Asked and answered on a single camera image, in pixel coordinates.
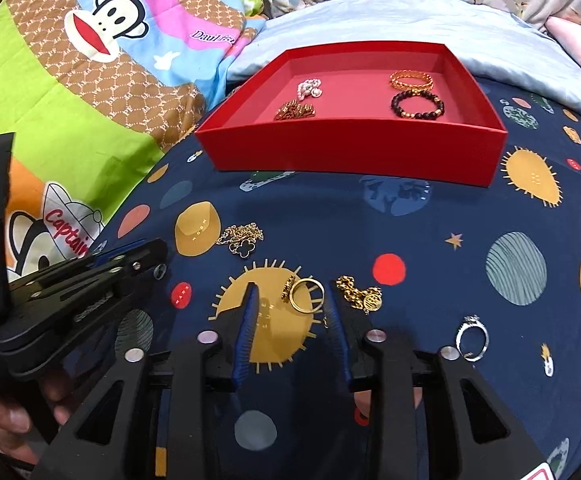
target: black beaded bracelet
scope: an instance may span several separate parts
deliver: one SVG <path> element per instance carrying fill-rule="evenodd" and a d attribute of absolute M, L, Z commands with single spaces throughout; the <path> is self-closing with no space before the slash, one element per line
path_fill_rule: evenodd
<path fill-rule="evenodd" d="M 433 112 L 423 112 L 417 114 L 409 114 L 408 112 L 404 111 L 404 108 L 399 106 L 400 102 L 404 99 L 408 99 L 409 97 L 420 96 L 432 101 L 436 106 L 437 110 Z M 427 121 L 434 121 L 438 117 L 444 115 L 444 103 L 443 101 L 437 97 L 435 94 L 431 94 L 429 91 L 426 90 L 406 90 L 405 92 L 401 92 L 393 97 L 391 101 L 391 108 L 395 112 L 395 115 L 403 118 L 403 119 L 423 119 Z"/>

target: gray striped planet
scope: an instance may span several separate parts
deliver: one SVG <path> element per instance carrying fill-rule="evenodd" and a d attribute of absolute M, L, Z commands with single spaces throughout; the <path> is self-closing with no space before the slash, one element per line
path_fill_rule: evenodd
<path fill-rule="evenodd" d="M 546 288 L 546 261 L 527 235 L 507 233 L 488 251 L 487 276 L 506 300 L 515 305 L 529 305 Z"/>
<path fill-rule="evenodd" d="M 143 310 L 131 310 L 120 322 L 115 338 L 115 355 L 122 356 L 126 350 L 141 348 L 148 352 L 153 342 L 153 320 Z"/>

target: human hand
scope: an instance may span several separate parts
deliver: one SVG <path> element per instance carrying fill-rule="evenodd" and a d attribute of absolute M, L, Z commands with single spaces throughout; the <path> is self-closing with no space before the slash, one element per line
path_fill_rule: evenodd
<path fill-rule="evenodd" d="M 49 372 L 40 379 L 42 392 L 53 405 L 55 420 L 63 426 L 72 412 L 72 381 L 65 370 Z M 36 464 L 38 457 L 25 440 L 32 430 L 30 416 L 13 399 L 0 395 L 0 452 Z"/>

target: black clover pendant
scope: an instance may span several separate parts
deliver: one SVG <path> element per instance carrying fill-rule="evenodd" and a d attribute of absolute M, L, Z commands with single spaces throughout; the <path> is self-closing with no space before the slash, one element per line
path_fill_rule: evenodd
<path fill-rule="evenodd" d="M 254 243 L 250 240 L 244 240 L 237 248 L 237 254 L 242 258 L 247 258 L 254 251 Z"/>

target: yellow star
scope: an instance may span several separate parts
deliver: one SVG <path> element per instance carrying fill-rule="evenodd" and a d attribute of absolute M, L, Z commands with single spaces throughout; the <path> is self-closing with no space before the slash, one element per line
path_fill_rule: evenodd
<path fill-rule="evenodd" d="M 453 246 L 453 251 L 456 251 L 458 247 L 461 247 L 462 240 L 461 235 L 454 235 L 451 233 L 451 237 L 448 240 L 444 240 L 446 243 Z"/>

